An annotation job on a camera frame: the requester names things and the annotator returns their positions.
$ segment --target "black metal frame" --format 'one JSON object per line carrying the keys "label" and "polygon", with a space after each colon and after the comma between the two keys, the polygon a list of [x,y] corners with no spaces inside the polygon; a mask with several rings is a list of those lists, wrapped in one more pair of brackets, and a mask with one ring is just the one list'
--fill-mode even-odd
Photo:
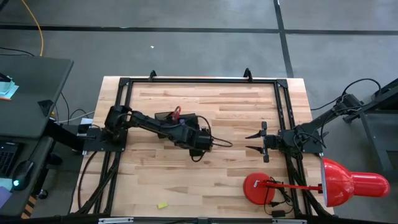
{"label": "black metal frame", "polygon": [[[118,92],[116,94],[116,101],[115,101],[115,106],[121,105],[121,97],[122,97],[122,92],[125,87],[127,87],[127,93],[126,93],[126,99],[124,100],[125,105],[130,105],[131,102],[131,96],[132,96],[132,88],[134,83],[250,83],[250,84],[270,84],[273,85],[274,91],[275,91],[275,99],[277,102],[277,110],[278,110],[278,117],[279,117],[279,124],[281,129],[286,129],[285,125],[285,119],[284,119],[284,112],[282,109],[282,100],[280,97],[280,89],[283,89],[284,96],[285,96],[285,101],[286,101],[286,107],[287,107],[287,113],[288,113],[288,118],[289,118],[289,123],[290,127],[295,126],[294,122],[294,115],[293,115],[293,109],[292,109],[292,104],[290,102],[290,95],[289,95],[289,87],[287,85],[287,80],[286,79],[255,79],[252,77],[250,70],[247,68],[244,73],[244,78],[157,78],[155,71],[152,71],[149,78],[120,78],[119,80],[119,86],[118,86]],[[108,171],[108,165],[109,165],[109,159],[110,159],[111,152],[105,152],[104,156],[104,161],[103,161],[103,166],[102,166],[102,171],[101,171],[101,177],[100,177],[100,182],[103,181],[104,176],[106,175]],[[115,161],[119,164],[121,158],[121,152],[116,152],[115,154]],[[291,161],[291,156],[285,154],[285,160],[286,163]],[[297,168],[298,168],[298,173],[300,174],[301,179],[303,180],[305,184],[305,175],[304,175],[304,168],[301,160],[297,160]],[[288,170],[288,176],[289,176],[289,184],[295,184],[294,177],[292,174],[292,171],[290,169]],[[112,209],[112,204],[113,204],[113,197],[114,197],[114,191],[116,188],[116,179],[117,179],[118,173],[116,172],[113,178],[111,179],[111,183],[109,186],[109,192],[108,192],[108,199],[106,202],[106,206],[104,209],[104,213],[110,214],[111,209]],[[290,193],[293,198],[293,210],[295,216],[301,215],[302,212],[300,211],[299,208],[299,201],[297,197],[297,192],[295,189],[291,189]],[[312,214],[311,206],[306,198],[306,195],[303,195],[304,197],[304,204],[305,204],[305,213],[308,215]],[[101,199],[102,199],[102,194],[99,196],[99,199],[95,203],[95,208],[94,208],[94,213],[99,213],[100,212],[100,207],[101,207]]]}

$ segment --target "red lamp shade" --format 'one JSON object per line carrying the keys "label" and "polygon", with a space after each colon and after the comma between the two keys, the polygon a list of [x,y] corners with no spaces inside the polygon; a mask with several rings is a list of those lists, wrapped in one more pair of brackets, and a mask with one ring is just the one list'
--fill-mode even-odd
{"label": "red lamp shade", "polygon": [[350,172],[337,162],[322,159],[322,187],[327,207],[345,203],[353,195],[383,197],[390,192],[388,181],[379,174]]}

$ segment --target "black desk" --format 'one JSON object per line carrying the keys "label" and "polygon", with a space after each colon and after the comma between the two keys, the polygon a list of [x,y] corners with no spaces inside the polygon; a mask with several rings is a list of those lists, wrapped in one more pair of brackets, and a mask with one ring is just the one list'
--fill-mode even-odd
{"label": "black desk", "polygon": [[[66,59],[0,56],[0,72],[19,86],[12,101],[0,100],[0,136],[39,138],[72,65]],[[47,114],[37,103],[43,100],[53,102]]]}
{"label": "black desk", "polygon": [[36,144],[37,143],[39,144],[31,158],[31,160],[35,163],[35,166],[33,168],[32,173],[30,174],[31,181],[28,187],[22,191],[12,191],[11,198],[9,198],[8,201],[0,208],[0,215],[20,217],[21,213],[25,209],[29,196],[32,193],[33,188],[35,187],[36,180],[40,175],[40,171],[42,170],[43,165],[45,164],[44,162],[47,157],[47,154],[49,153],[53,140],[50,137],[43,137],[41,140],[0,137],[0,140],[7,140],[7,141],[12,140],[24,144],[24,148],[21,150],[21,153],[19,154],[16,164],[24,160],[27,160],[32,151],[34,150],[34,148],[36,147]]}

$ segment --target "wooden tabletop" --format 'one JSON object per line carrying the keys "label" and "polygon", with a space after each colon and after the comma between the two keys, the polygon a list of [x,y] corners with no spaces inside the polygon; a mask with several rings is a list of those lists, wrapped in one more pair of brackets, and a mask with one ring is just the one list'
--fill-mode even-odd
{"label": "wooden tabletop", "polygon": [[[119,79],[104,77],[94,116],[94,123],[101,127],[109,107],[114,105]],[[287,81],[296,124],[311,121],[303,79]],[[283,91],[280,93],[285,109]],[[159,139],[156,134],[143,129],[129,129],[126,151],[122,153],[119,166],[112,216],[270,218],[262,206],[245,198],[242,185],[244,178],[252,172],[264,172],[276,180],[288,182],[282,153],[270,150],[270,163],[263,163],[261,154],[245,147],[262,146],[260,139],[245,139],[260,130],[261,121],[267,121],[269,134],[276,134],[280,128],[274,87],[249,83],[135,83],[132,88],[130,107],[146,115],[153,117],[158,112],[173,111],[177,105],[181,106],[182,114],[196,113],[206,117],[213,135],[231,141],[234,146],[214,146],[200,162],[193,162],[188,150],[175,147],[169,140]],[[289,121],[285,120],[285,123],[289,128]],[[103,152],[95,155],[84,176],[81,186],[83,203],[98,185],[103,156]],[[303,164],[307,184],[319,184],[320,159],[305,154]],[[304,212],[301,192],[298,195]],[[323,195],[314,195],[324,206]],[[75,192],[72,211],[77,210],[76,198]],[[274,201],[281,200],[282,196],[276,192]],[[162,202],[169,206],[158,209],[157,205]],[[286,204],[274,208],[267,206],[268,213],[290,209]]]}

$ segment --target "desk lamp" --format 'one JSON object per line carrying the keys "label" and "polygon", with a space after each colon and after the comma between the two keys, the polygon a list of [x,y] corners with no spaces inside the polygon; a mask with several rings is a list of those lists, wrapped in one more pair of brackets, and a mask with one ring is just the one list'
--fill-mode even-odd
{"label": "desk lamp", "polygon": [[383,197],[390,191],[390,185],[383,176],[369,172],[350,172],[331,159],[322,159],[321,173],[322,183],[318,186],[299,186],[280,184],[280,182],[271,180],[265,173],[255,172],[244,180],[243,191],[249,201],[256,205],[264,205],[272,201],[275,189],[281,187],[317,190],[323,193],[327,207],[339,206],[354,195]]}

